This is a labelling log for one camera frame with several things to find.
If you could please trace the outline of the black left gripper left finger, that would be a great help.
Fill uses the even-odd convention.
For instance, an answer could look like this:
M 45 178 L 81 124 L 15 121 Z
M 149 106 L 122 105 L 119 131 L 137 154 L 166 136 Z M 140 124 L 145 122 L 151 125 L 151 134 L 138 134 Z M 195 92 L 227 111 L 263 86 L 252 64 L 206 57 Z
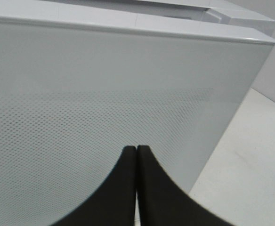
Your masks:
M 123 148 L 114 168 L 79 207 L 55 226 L 133 226 L 136 207 L 137 150 Z

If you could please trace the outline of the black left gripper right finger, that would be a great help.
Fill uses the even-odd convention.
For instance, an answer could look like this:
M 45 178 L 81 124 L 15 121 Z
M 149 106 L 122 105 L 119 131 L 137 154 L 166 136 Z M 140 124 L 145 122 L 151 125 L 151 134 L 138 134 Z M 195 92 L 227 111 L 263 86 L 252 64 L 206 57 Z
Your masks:
M 137 198 L 142 226 L 224 226 L 226 221 L 184 193 L 150 147 L 137 148 Z

